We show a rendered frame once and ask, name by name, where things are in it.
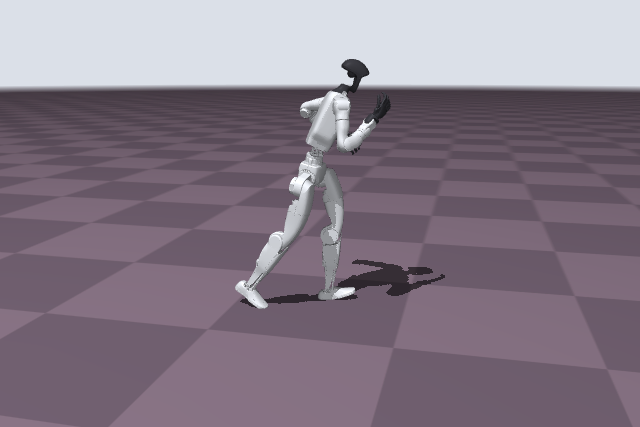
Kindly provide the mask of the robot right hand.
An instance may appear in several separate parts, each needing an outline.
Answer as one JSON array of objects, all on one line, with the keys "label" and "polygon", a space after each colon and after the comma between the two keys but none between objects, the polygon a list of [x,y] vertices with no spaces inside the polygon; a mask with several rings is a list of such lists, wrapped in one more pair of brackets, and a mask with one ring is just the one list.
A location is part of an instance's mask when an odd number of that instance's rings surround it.
[{"label": "robot right hand", "polygon": [[373,114],[369,114],[367,118],[364,120],[366,124],[370,123],[374,119],[377,125],[379,122],[379,119],[384,117],[388,112],[388,110],[390,109],[391,105],[390,105],[390,100],[388,98],[388,95],[385,92],[382,92],[382,94],[384,94],[384,98],[382,99],[381,103],[380,103],[380,94],[377,95],[377,99],[378,99],[377,107],[374,109]]}]

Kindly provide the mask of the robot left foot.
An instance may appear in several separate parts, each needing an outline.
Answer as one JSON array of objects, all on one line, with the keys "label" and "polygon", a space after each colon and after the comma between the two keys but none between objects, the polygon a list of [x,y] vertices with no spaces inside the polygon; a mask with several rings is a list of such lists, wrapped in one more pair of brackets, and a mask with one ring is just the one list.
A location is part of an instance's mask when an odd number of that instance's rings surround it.
[{"label": "robot left foot", "polygon": [[349,295],[352,295],[356,292],[354,287],[337,287],[334,286],[333,287],[333,291],[330,292],[329,289],[322,289],[319,291],[318,293],[318,299],[321,300],[333,300],[333,299],[339,299],[339,298],[343,298]]}]

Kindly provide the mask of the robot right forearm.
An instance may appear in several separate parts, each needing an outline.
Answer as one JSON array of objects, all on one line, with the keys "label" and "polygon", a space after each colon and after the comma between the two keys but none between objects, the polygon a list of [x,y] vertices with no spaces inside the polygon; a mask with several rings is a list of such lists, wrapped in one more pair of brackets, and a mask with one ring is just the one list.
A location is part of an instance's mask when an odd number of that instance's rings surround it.
[{"label": "robot right forearm", "polygon": [[365,140],[371,134],[371,131],[376,127],[376,122],[374,119],[368,124],[366,124],[364,120],[359,128],[345,139],[344,146],[347,150],[353,150],[359,147],[362,144],[362,141]]}]

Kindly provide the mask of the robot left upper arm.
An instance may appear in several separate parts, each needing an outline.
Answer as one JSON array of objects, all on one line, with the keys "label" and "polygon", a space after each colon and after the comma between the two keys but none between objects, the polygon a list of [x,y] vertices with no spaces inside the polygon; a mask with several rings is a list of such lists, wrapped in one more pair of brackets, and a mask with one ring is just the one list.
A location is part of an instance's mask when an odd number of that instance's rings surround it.
[{"label": "robot left upper arm", "polygon": [[318,111],[324,97],[304,102],[300,107],[300,115],[309,118],[314,111]]}]

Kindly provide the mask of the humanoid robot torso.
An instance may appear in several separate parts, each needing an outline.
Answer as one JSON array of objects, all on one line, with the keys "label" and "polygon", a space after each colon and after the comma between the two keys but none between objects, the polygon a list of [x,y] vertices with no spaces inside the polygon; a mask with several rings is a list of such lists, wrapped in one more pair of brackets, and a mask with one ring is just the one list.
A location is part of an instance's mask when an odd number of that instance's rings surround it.
[{"label": "humanoid robot torso", "polygon": [[325,95],[306,138],[306,143],[314,148],[312,147],[312,150],[307,152],[305,160],[300,163],[298,169],[298,177],[303,173],[310,174],[310,182],[314,186],[319,185],[326,174],[323,151],[327,153],[337,138],[335,115],[332,110],[333,101],[336,97],[349,100],[345,91],[342,94],[329,91]]}]

